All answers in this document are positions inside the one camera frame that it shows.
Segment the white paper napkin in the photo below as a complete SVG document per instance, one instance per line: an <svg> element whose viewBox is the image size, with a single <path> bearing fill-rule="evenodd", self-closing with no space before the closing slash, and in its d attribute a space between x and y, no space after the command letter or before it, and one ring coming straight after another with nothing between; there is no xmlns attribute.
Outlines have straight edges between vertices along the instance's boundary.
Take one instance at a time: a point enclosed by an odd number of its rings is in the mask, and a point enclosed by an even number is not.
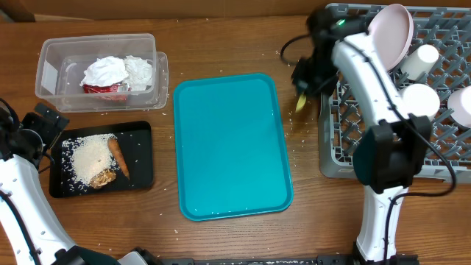
<svg viewBox="0 0 471 265"><path fill-rule="evenodd" d="M131 91L145 91L152 84L152 65L140 57L127 55L124 65L128 77L124 80Z"/></svg>

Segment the brown food scrap chunk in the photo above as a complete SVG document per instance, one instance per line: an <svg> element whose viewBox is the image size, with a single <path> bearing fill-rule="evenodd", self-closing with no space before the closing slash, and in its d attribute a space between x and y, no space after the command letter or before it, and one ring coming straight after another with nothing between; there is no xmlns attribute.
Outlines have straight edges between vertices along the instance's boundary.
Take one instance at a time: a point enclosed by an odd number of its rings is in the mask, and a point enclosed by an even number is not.
<svg viewBox="0 0 471 265"><path fill-rule="evenodd" d="M98 173L96 176L92 177L89 182L89 185L92 188L100 189L108 183L113 182L115 179L116 173L113 170L105 169L102 172Z"/></svg>

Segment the yellow plastic spoon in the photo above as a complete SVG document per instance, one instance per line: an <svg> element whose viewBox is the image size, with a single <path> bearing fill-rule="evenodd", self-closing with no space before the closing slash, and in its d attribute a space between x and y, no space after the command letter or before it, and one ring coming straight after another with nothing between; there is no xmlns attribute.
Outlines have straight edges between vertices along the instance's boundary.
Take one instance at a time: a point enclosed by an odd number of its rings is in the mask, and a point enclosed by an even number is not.
<svg viewBox="0 0 471 265"><path fill-rule="evenodd" d="M297 100L297 105L295 108L296 113L300 112L304 108L306 100L307 100L307 96L304 93L299 95L299 98Z"/></svg>

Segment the large white plate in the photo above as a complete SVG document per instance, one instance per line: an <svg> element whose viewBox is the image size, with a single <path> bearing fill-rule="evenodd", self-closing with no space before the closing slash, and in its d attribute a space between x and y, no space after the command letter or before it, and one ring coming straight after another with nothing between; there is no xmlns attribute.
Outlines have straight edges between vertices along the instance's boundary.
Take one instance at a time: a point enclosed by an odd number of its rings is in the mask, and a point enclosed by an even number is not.
<svg viewBox="0 0 471 265"><path fill-rule="evenodd" d="M403 5L391 4L372 19L368 30L383 66L392 70L408 53L414 22Z"/></svg>

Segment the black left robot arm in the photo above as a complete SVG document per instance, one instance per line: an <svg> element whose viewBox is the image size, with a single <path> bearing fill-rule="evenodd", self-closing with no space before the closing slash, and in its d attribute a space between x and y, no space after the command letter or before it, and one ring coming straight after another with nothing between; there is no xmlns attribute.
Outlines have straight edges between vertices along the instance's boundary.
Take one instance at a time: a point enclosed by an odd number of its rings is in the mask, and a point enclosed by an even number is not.
<svg viewBox="0 0 471 265"><path fill-rule="evenodd" d="M19 119L1 101L1 225L18 264L159 265L140 247L120 259L79 247L65 232L39 181L39 165L69 120L42 103Z"/></svg>

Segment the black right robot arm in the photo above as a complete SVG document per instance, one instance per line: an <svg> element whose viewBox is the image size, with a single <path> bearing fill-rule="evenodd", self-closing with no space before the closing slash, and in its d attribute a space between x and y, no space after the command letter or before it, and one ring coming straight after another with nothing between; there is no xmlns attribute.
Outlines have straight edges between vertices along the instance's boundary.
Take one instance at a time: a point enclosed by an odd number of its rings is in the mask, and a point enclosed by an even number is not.
<svg viewBox="0 0 471 265"><path fill-rule="evenodd" d="M298 105L306 97L331 95L342 75L360 105L366 132L353 154L356 177L364 187L361 231L348 264L418 264L415 255L395 247L400 208L422 168L431 122L403 103L378 57L366 21L314 10L306 21L314 44L291 75Z"/></svg>

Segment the red foil snack wrapper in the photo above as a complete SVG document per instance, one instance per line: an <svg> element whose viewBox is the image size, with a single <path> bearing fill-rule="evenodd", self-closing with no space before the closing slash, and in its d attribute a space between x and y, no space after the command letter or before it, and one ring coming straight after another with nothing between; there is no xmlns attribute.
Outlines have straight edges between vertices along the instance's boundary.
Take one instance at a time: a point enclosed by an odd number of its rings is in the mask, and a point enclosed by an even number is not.
<svg viewBox="0 0 471 265"><path fill-rule="evenodd" d="M84 84L82 87L85 93L123 93L131 91L131 87L123 83L116 83L104 87ZM124 102L127 100L127 95L100 96L99 98L115 102Z"/></svg>

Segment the orange carrot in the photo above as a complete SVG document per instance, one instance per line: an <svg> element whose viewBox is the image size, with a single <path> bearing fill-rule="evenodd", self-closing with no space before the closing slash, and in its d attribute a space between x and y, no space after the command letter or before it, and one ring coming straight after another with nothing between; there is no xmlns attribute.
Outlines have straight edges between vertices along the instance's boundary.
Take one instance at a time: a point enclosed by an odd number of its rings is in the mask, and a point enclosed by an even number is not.
<svg viewBox="0 0 471 265"><path fill-rule="evenodd" d="M124 176L129 180L130 172L126 165L126 162L122 154L121 147L118 144L118 141L115 138L109 138L107 141L107 145L108 145L108 149L110 150L112 156L115 158Z"/></svg>

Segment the medium white plate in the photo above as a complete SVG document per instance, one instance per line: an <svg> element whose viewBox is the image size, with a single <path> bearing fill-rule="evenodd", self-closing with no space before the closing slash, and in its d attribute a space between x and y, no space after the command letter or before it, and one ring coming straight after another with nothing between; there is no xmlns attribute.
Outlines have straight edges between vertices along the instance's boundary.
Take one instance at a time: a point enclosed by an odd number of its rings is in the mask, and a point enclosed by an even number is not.
<svg viewBox="0 0 471 265"><path fill-rule="evenodd" d="M452 119L462 127L471 125L471 87L454 91L447 101L447 108L451 109Z"/></svg>

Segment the pale green saucer plate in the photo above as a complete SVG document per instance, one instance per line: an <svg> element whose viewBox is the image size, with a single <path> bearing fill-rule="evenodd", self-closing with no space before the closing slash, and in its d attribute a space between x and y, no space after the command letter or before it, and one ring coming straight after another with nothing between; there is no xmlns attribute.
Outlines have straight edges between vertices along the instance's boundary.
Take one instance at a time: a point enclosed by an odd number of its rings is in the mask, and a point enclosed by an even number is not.
<svg viewBox="0 0 471 265"><path fill-rule="evenodd" d="M430 121L433 121L439 111L439 96L434 89L427 85L412 84L401 89L399 94L415 116L427 116Z"/></svg>

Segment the small white cup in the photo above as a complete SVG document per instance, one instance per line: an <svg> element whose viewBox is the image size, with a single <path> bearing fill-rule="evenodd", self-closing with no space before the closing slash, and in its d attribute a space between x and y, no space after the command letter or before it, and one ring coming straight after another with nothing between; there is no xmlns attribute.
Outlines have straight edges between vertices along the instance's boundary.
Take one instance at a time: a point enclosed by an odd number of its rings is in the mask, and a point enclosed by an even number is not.
<svg viewBox="0 0 471 265"><path fill-rule="evenodd" d="M403 74L412 81L419 80L427 74L439 59L439 51L432 45L425 44L410 54L400 67Z"/></svg>

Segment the grey dishwasher rack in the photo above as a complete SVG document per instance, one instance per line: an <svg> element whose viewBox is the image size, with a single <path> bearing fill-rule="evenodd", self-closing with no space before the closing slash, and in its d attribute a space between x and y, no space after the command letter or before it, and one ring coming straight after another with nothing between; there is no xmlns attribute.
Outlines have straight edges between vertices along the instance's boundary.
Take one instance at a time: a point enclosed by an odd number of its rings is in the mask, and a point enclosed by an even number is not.
<svg viewBox="0 0 471 265"><path fill-rule="evenodd" d="M440 108L433 120L431 143L450 162L459 183L470 182L470 129L455 122L447 100L470 86L470 9L409 7L414 20L410 45L434 46L439 59L419 82L433 88ZM363 116L349 85L341 81L331 96L321 98L319 151L321 172L331 178L355 178L353 153L364 134Z"/></svg>

